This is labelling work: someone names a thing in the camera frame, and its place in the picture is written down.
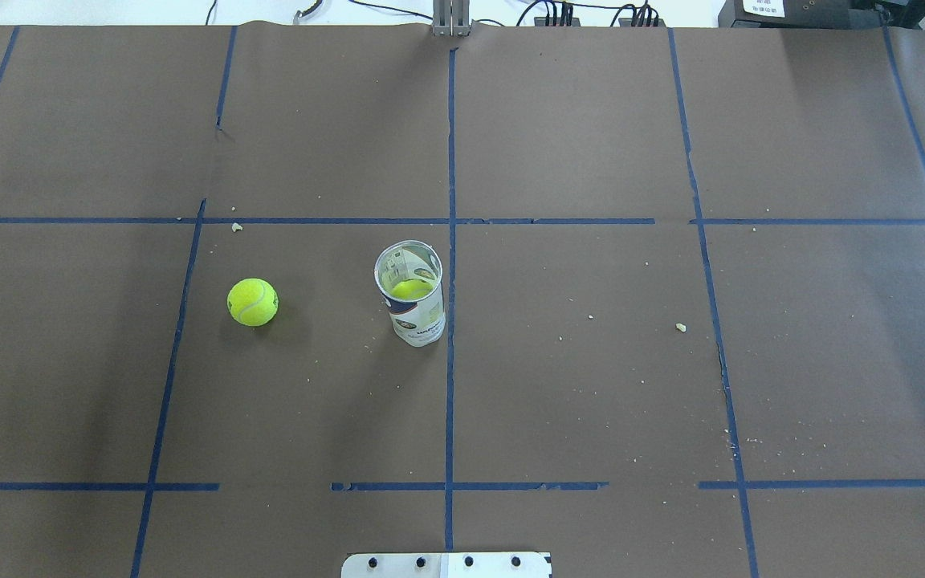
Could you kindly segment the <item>yellow tennis ball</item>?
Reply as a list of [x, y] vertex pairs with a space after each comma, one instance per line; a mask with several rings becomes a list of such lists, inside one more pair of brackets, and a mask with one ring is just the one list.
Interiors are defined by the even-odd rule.
[[276, 316], [279, 297], [265, 279], [247, 278], [229, 289], [226, 297], [229, 315], [247, 327], [261, 327]]

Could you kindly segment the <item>tennis ball inside can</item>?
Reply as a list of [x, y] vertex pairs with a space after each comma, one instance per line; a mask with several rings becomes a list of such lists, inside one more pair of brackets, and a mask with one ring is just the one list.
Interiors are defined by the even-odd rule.
[[390, 296], [396, 301], [418, 301], [433, 291], [434, 285], [428, 279], [403, 279], [390, 289]]

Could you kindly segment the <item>clear tennis ball can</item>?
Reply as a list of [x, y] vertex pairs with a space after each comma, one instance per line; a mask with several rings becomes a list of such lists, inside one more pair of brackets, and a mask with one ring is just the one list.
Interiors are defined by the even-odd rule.
[[373, 275], [401, 340], [415, 348], [440, 340], [446, 326], [443, 268], [432, 246], [396, 242], [378, 256]]

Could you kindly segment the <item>brown paper table cover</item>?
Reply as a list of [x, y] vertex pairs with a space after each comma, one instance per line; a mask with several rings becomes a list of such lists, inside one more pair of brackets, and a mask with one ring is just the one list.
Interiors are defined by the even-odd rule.
[[429, 550], [925, 577], [925, 31], [0, 26], [0, 577]]

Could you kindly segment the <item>aluminium frame post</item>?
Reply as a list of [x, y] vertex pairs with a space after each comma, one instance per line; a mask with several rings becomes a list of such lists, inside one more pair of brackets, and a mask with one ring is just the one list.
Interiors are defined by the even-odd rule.
[[472, 32], [469, 0], [433, 0], [432, 33], [440, 37], [465, 37]]

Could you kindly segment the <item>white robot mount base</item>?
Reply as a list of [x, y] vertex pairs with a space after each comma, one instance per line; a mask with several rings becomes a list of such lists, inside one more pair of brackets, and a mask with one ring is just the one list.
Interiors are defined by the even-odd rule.
[[543, 552], [357, 553], [346, 557], [341, 577], [552, 577]]

